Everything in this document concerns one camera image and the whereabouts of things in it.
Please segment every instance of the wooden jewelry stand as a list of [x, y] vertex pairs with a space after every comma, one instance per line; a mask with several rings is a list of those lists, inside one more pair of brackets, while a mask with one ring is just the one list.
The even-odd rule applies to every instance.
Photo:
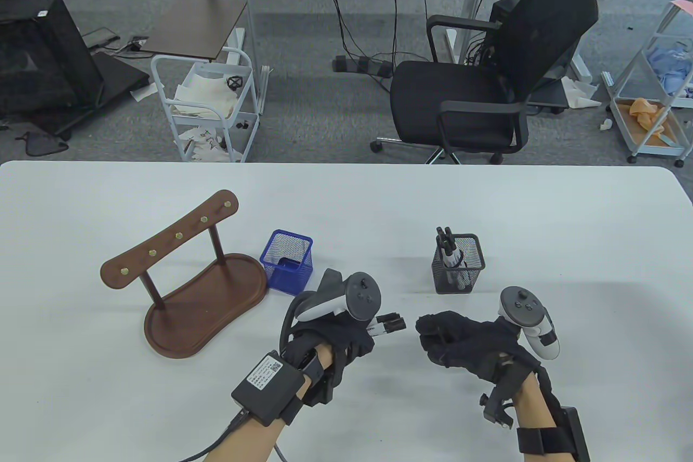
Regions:
[[[267, 276], [260, 262], [223, 252], [216, 224], [236, 211], [236, 195], [219, 191], [173, 226], [101, 266], [101, 279], [112, 289], [123, 289], [136, 278], [142, 280], [154, 301], [144, 318], [144, 335], [159, 354], [174, 359], [196, 354], [267, 294]], [[215, 261], [161, 297], [147, 269], [205, 230], [210, 232]]]

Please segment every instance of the blue cloth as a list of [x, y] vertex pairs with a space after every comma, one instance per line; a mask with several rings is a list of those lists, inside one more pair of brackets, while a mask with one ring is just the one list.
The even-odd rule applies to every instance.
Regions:
[[648, 61], [668, 95], [674, 95], [691, 71], [691, 57], [683, 46], [672, 49], [653, 48]]

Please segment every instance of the forearm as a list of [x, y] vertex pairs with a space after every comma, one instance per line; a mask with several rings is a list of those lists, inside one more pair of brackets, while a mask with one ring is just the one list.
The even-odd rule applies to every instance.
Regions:
[[[327, 368], [332, 364], [332, 351], [325, 345], [316, 348], [320, 365]], [[302, 398], [310, 387], [309, 378], [296, 395]], [[215, 450], [205, 458], [205, 462], [265, 462], [272, 452], [280, 433], [285, 427], [284, 420], [277, 419], [264, 427], [251, 418], [230, 434]]]
[[[513, 398], [518, 427], [552, 428], [556, 427], [554, 418], [546, 405], [539, 388], [539, 381], [534, 373], [522, 383], [522, 388]], [[525, 462], [574, 462], [570, 453], [552, 453], [547, 455], [525, 455]]]

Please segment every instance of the white desk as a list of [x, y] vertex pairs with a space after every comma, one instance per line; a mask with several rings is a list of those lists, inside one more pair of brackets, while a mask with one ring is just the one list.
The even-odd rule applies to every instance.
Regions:
[[[551, 310], [561, 356], [545, 364], [592, 460], [691, 460], [693, 207], [666, 170], [51, 161], [0, 167], [0, 459], [175, 462], [220, 434], [288, 296], [170, 360], [144, 338], [144, 288], [108, 289], [99, 268], [222, 188], [240, 200], [218, 226], [227, 252], [257, 257], [277, 227], [309, 235], [309, 288], [328, 266], [366, 271], [409, 325], [346, 369], [332, 403], [301, 411], [279, 442], [289, 460], [520, 460], [514, 432], [482, 417], [489, 385], [432, 365], [413, 328], [444, 309], [493, 319], [510, 284]], [[469, 296], [433, 291], [446, 225], [480, 237]], [[151, 274], [165, 292], [211, 258], [200, 236]]]

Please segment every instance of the chair armrest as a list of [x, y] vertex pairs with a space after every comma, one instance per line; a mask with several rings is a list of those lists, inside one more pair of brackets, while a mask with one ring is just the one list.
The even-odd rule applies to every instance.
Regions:
[[474, 31], [493, 32], [500, 28], [498, 22], [485, 22], [482, 19], [455, 18], [454, 16], [441, 16], [436, 14], [430, 16], [426, 20], [426, 34], [428, 36], [428, 44], [431, 47], [431, 56], [433, 61], [438, 61], [438, 55], [433, 44], [433, 27], [451, 27], [453, 29], [471, 29]]
[[505, 114], [520, 113], [525, 109], [524, 103], [512, 103], [512, 105], [500, 105], [499, 103], [470, 103], [468, 101], [443, 101], [440, 103], [440, 114], [445, 112], [457, 112], [458, 115], [488, 113]]
[[448, 135], [445, 131], [445, 123], [443, 122], [443, 114], [452, 113], [453, 115], [477, 115], [485, 113], [488, 115], [512, 115], [521, 113], [525, 110], [526, 103], [512, 103], [512, 105], [501, 105], [500, 103], [472, 103], [468, 101], [443, 101], [440, 103], [438, 116], [436, 117], [436, 125], [440, 135], [441, 145], [445, 153], [451, 155], [452, 148], [448, 141]]

